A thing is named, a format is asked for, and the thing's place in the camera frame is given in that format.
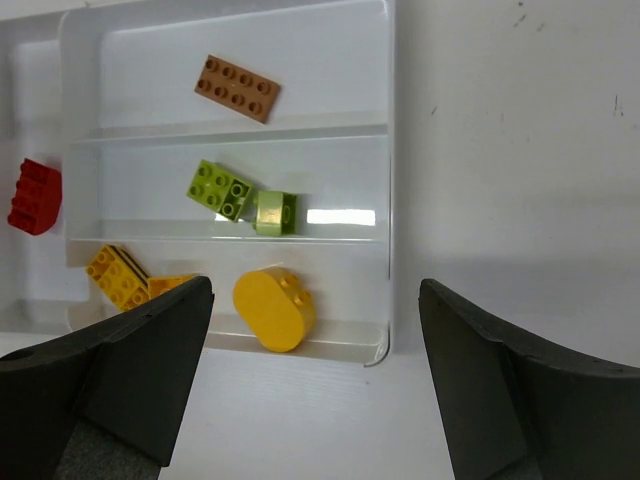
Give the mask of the tan lego brick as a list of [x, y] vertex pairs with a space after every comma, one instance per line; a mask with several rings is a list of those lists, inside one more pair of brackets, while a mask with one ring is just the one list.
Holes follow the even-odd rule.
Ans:
[[261, 124], [266, 124], [281, 86], [266, 77], [208, 55], [194, 92]]

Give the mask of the yellow rounded printed lego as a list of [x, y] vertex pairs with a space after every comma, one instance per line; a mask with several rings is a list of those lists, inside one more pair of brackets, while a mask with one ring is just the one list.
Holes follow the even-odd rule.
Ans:
[[236, 281], [232, 297], [237, 313], [269, 351], [294, 350], [315, 326], [312, 295], [289, 269], [271, 266], [246, 272]]

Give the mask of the small orange lego brick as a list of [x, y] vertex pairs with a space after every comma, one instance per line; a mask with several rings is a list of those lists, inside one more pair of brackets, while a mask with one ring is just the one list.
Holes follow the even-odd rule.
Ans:
[[195, 277], [195, 274], [177, 275], [177, 276], [156, 276], [148, 278], [149, 298], [154, 299], [169, 290], [189, 281]]

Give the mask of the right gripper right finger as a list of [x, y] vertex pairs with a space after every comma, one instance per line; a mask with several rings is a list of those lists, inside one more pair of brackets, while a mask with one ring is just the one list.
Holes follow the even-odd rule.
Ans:
[[546, 340], [434, 279], [419, 315], [455, 478], [638, 478], [638, 368]]

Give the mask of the green lego brick from stack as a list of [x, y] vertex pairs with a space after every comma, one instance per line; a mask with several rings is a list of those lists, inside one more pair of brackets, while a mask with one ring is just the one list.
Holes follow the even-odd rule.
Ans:
[[296, 194], [259, 190], [254, 197], [256, 207], [252, 226], [257, 235], [282, 237], [296, 234]]

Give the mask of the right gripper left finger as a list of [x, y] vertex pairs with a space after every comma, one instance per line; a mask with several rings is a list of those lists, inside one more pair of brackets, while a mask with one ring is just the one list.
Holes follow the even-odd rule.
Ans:
[[206, 276], [1, 358], [4, 479], [156, 479], [171, 462], [214, 294]]

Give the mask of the yellow lego piece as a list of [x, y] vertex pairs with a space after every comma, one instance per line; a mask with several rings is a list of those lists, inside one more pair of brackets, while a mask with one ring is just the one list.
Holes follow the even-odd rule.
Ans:
[[86, 267], [86, 273], [122, 312], [150, 299], [146, 270], [123, 247], [103, 245]]

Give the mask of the red and green lego stack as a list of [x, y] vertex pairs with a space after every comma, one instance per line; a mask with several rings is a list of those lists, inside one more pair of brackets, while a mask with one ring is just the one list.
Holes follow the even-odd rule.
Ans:
[[7, 222], [32, 236], [41, 235], [56, 223], [62, 198], [60, 171], [25, 158]]

